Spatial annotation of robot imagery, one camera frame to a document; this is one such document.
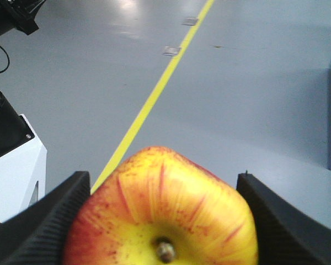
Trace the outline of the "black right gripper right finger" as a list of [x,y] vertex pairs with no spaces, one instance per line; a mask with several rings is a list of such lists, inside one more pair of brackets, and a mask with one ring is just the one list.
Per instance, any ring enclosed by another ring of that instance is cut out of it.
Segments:
[[254,216],[259,264],[331,264],[331,229],[313,220],[249,173],[236,190]]

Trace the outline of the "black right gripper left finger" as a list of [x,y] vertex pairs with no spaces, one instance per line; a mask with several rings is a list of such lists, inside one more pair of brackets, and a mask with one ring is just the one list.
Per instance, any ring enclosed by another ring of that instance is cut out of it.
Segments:
[[0,264],[61,264],[71,223],[89,196],[89,172],[77,171],[0,224]]

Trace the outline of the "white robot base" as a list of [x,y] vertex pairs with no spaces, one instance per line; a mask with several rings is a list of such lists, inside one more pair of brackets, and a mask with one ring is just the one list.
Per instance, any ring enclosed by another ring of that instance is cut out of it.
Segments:
[[0,91],[0,224],[45,195],[47,150]]

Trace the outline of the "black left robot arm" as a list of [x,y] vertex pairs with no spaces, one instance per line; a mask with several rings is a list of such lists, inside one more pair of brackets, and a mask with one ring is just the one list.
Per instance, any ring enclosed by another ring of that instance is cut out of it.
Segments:
[[12,29],[30,35],[39,29],[35,17],[45,1],[0,1],[0,36]]

